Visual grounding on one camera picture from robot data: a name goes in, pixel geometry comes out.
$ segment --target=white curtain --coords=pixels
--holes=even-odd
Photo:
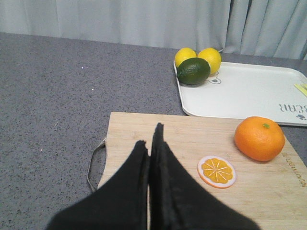
[[[0,32],[306,60],[307,0],[0,0]]]

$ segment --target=orange slice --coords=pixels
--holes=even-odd
[[[228,188],[236,180],[234,167],[218,156],[203,157],[198,162],[197,172],[204,182],[216,188]]]

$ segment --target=speckled countertop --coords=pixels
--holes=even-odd
[[[184,115],[177,50],[0,33],[0,229],[43,229],[91,193],[86,172],[112,111]],[[307,61],[223,54],[289,67]],[[307,128],[282,127],[307,164]]]

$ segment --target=yellow fruit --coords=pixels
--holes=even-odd
[[[222,57],[220,53],[216,49],[213,49],[211,47],[199,52],[197,57],[205,59],[209,63],[211,67],[211,74],[218,71],[221,66]]]
[[[175,65],[178,68],[182,62],[189,58],[196,58],[197,54],[191,48],[185,47],[180,49],[175,55]]]
[[[203,157],[197,166],[201,179],[216,188],[228,188],[236,180],[234,167],[218,156]]]

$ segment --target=lemon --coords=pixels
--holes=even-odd
[[[191,48],[188,47],[182,48],[175,55],[175,65],[178,68],[183,61],[189,58],[196,58],[196,57],[197,54]]]
[[[211,67],[211,74],[218,71],[221,66],[222,57],[220,53],[216,49],[213,49],[211,47],[199,52],[197,57],[205,59],[209,63]]]
[[[193,57],[185,60],[177,69],[178,81],[187,85],[204,82],[210,75],[210,66],[202,58]]]

